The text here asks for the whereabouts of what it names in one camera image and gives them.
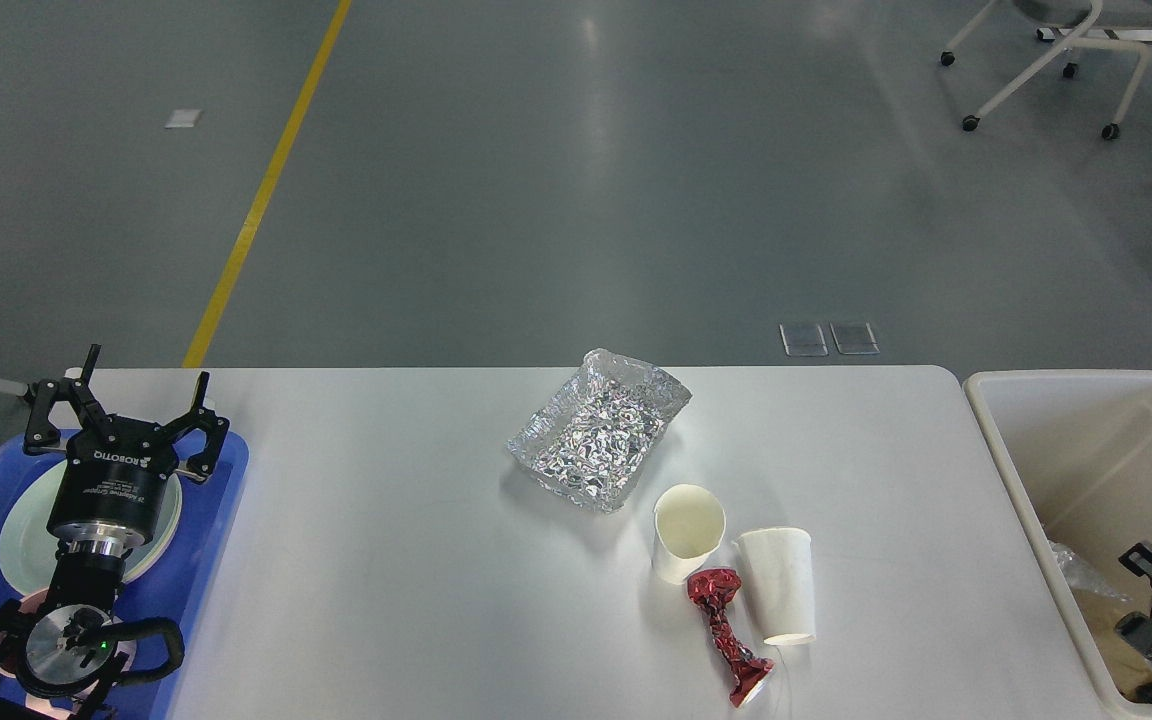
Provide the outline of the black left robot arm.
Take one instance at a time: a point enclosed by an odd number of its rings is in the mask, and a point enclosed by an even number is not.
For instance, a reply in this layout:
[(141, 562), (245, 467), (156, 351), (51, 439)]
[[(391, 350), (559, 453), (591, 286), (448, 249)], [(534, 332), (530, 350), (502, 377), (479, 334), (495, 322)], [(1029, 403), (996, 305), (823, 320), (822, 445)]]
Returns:
[(0, 719), (45, 719), (50, 702), (91, 719), (119, 687), (147, 685), (183, 664), (185, 643), (170, 617), (120, 620), (126, 566), (156, 539), (174, 479), (206, 483), (230, 423), (207, 406), (200, 372), (191, 406), (169, 423), (108, 414), (91, 388), (101, 348), (76, 377), (28, 384), (22, 450), (60, 454), (60, 484), (47, 516), (56, 564), (41, 600), (0, 605)]

